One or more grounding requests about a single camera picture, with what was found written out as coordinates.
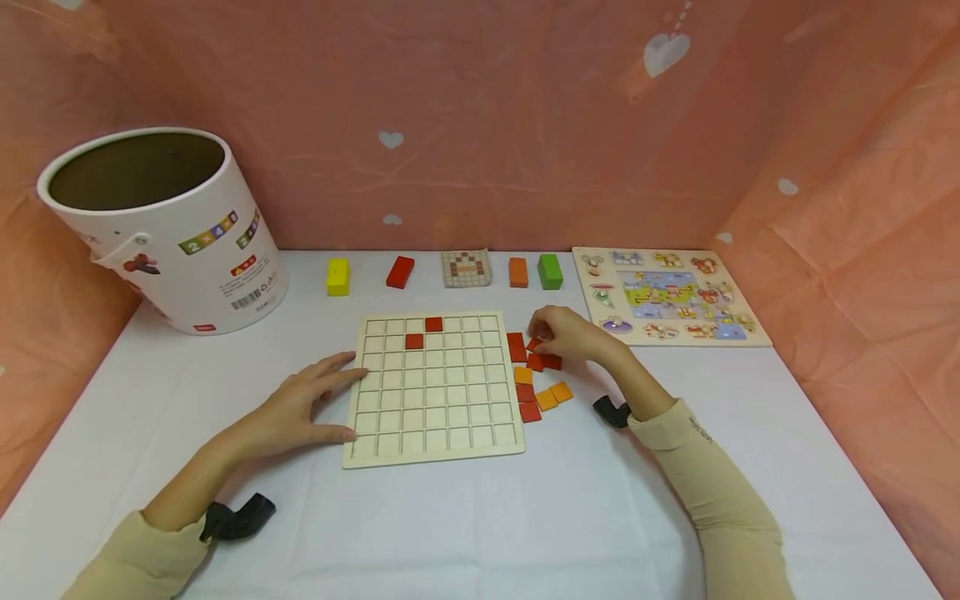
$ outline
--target white tablecloth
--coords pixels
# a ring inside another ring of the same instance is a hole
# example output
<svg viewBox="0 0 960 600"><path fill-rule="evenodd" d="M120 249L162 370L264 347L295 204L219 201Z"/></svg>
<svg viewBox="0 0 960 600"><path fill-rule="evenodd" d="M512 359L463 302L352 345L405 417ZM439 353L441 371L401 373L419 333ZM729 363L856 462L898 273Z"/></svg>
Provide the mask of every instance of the white tablecloth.
<svg viewBox="0 0 960 600"><path fill-rule="evenodd" d="M405 290L384 285L395 252L285 252L284 303L245 330L195 338L141 308L0 519L0 596L56 598L127 512L142 507L211 435L305 364L352 349L374 313L502 310L521 330L534 309L586 314L573 262L564 287L508 287L492 254L487 288L443 288L436 253ZM353 271L328 298L327 260ZM636 348L637 356L731 454L776 515L798 598L940 596L772 348ZM341 449L254 465L222 494L253 492L277 513L253 539L221 544L186 598L705 597L684 511L629 434L590 404L611 392L595 366L538 374L575 401L525 425L516 456L342 470ZM347 396L323 419L344 422Z"/></svg>

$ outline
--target black wrist strap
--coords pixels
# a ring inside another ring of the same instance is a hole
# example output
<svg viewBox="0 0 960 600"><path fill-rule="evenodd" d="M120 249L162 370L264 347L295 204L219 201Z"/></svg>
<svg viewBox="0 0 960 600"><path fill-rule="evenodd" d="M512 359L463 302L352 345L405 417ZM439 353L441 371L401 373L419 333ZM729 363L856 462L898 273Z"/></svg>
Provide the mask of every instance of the black wrist strap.
<svg viewBox="0 0 960 600"><path fill-rule="evenodd" d="M275 512L274 503L259 493L255 493L236 513L229 506L214 502L206 509L206 524L200 541L245 540L260 531Z"/></svg>

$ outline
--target wooden grid board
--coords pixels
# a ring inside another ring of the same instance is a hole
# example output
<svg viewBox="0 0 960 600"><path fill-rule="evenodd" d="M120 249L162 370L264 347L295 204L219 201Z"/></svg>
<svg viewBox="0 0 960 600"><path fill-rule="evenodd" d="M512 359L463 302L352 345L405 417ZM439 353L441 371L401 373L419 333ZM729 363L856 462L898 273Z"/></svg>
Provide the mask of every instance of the wooden grid board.
<svg viewBox="0 0 960 600"><path fill-rule="evenodd" d="M590 318L630 346L767 347L716 252L574 248Z"/></svg>
<svg viewBox="0 0 960 600"><path fill-rule="evenodd" d="M356 364L370 373L350 393L344 468L526 449L501 313L368 317Z"/></svg>

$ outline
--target child's hand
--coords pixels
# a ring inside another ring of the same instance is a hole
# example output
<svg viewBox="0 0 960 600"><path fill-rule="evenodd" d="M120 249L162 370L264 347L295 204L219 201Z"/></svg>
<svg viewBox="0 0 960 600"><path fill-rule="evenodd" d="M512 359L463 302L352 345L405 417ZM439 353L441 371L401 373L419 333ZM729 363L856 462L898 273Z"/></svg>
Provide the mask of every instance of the child's hand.
<svg viewBox="0 0 960 600"><path fill-rule="evenodd" d="M356 438L342 425L313 422L313 404L329 399L336 390L362 379L366 369L341 369L355 352L327 356L315 365L290 375L267 400L228 427L220 438L236 448L240 458L273 456L307 444L342 444Z"/></svg>
<svg viewBox="0 0 960 600"><path fill-rule="evenodd" d="M535 312L527 327L527 335L543 340L534 349L537 354L556 354L600 364L625 348L609 333L566 306L544 306Z"/></svg>

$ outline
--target pink backdrop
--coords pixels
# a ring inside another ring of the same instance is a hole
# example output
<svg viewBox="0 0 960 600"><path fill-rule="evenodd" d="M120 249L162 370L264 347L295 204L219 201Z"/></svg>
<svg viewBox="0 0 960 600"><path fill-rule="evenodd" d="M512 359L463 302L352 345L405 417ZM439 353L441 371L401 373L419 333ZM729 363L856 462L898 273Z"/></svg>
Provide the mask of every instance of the pink backdrop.
<svg viewBox="0 0 960 600"><path fill-rule="evenodd" d="M0 3L0 507L135 302L36 174L97 134L188 125L231 143L284 248L714 245L960 598L958 18L955 0Z"/></svg>

